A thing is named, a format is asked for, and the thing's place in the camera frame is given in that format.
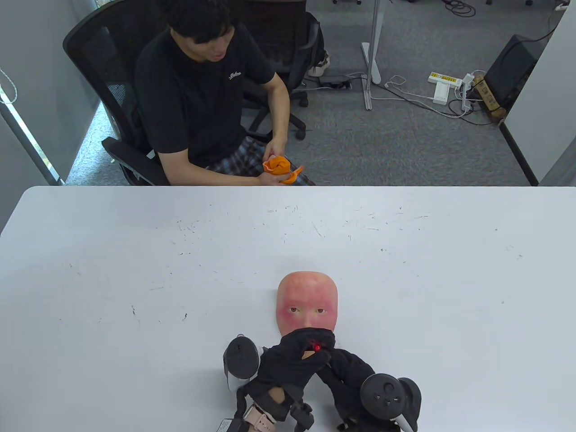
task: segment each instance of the black sleeve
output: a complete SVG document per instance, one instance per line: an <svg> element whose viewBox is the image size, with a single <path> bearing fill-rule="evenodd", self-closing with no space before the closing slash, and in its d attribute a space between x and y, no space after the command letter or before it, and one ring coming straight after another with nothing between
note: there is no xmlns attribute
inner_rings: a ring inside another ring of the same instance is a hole
<svg viewBox="0 0 576 432"><path fill-rule="evenodd" d="M161 62L152 62L151 58L140 58L134 82L150 146L157 153L177 153L187 149L181 95L167 68Z"/></svg>
<svg viewBox="0 0 576 432"><path fill-rule="evenodd" d="M246 77L256 84L266 84L274 78L274 69L262 50L254 41L248 29L240 24L238 31L242 33L242 41L246 52Z"/></svg>

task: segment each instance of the black t-shirt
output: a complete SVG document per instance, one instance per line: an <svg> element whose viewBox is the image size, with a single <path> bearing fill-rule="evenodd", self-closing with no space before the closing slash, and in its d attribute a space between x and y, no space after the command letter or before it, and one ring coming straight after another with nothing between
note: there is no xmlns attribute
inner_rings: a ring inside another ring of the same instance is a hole
<svg viewBox="0 0 576 432"><path fill-rule="evenodd" d="M232 154L246 136L240 124L244 79L270 82L274 70L243 25L219 62L198 63L170 31L142 51L135 71L140 113L157 153L188 149L190 163L208 166Z"/></svg>

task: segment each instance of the robot face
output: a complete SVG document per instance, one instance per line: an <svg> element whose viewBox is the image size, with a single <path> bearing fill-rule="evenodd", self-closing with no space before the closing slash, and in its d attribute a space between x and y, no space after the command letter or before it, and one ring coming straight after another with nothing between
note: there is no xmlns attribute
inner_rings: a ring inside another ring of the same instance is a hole
<svg viewBox="0 0 576 432"><path fill-rule="evenodd" d="M282 336L300 328L334 331L338 318L338 289L323 273L299 271L280 282L276 320Z"/></svg>

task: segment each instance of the plaid pants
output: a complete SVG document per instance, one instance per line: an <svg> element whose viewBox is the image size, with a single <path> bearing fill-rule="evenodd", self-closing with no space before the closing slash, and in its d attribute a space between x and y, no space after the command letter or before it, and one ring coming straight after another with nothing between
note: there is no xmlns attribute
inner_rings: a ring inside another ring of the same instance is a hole
<svg viewBox="0 0 576 432"><path fill-rule="evenodd" d="M230 156L206 167L210 171L242 177L258 177L264 172L262 159L266 146L250 137L244 138L238 150ZM297 167L292 164L292 171ZM300 174L293 186L315 186L304 174Z"/></svg>

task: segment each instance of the orange object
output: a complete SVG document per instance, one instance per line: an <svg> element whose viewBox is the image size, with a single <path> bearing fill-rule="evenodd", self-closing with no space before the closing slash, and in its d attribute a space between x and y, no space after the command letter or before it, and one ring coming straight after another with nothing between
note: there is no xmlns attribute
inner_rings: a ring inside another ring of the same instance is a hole
<svg viewBox="0 0 576 432"><path fill-rule="evenodd" d="M284 174L290 174L290 170L292 169L292 164L288 159L284 156L276 156L272 159L264 162L264 171L274 174L275 176L283 176ZM298 175L304 171L304 167L301 166L296 171L292 173L292 177L288 180L283 181L284 184L294 184Z"/></svg>

